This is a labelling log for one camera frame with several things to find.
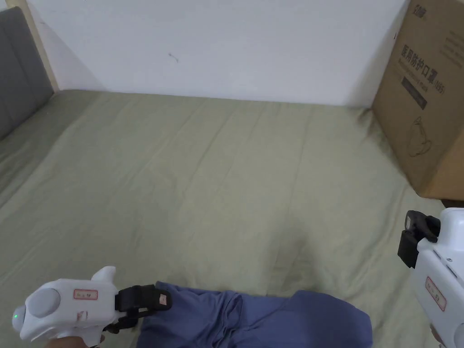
finger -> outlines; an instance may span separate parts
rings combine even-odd
[[[432,330],[433,337],[435,337],[435,339],[441,344],[444,344],[443,341],[441,340],[441,337],[438,335],[438,332],[435,330],[435,328],[432,325],[430,325],[430,330]]]
[[[51,340],[45,348],[88,348],[81,337],[63,337]]]

white plastic casing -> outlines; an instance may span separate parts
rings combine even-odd
[[[418,244],[412,284],[445,346],[464,348],[464,209],[445,209],[440,221],[438,242]]]
[[[121,316],[115,311],[115,295],[118,293],[113,285],[115,271],[115,267],[107,266],[92,280],[58,279],[42,285],[26,299],[21,339],[33,341],[80,336],[88,347],[99,344],[103,329]],[[37,318],[31,314],[31,301],[34,296],[40,296],[39,290],[46,288],[59,293],[59,306],[51,314]]]

brown cardboard box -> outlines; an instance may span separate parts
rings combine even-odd
[[[464,200],[464,3],[411,1],[373,109],[416,192]]]

blue fabric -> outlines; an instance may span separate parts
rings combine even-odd
[[[181,288],[158,282],[173,306],[144,319],[137,348],[370,348],[369,316],[332,296],[290,298]]]

sticker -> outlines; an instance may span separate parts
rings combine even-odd
[[[166,299],[166,295],[163,295],[163,294],[160,295],[160,304],[162,304],[164,306],[166,306],[168,304],[167,299]]]
[[[86,290],[86,289],[75,289],[74,290],[75,300],[98,300],[97,290]]]
[[[429,292],[429,294],[433,297],[437,305],[440,307],[442,312],[445,311],[446,308],[446,298],[443,296],[443,294],[438,290],[437,286],[435,283],[430,279],[430,277],[427,277],[427,280],[425,281],[425,288]]]
[[[77,321],[78,322],[85,322],[89,317],[89,313],[86,310],[82,310],[77,312]]]

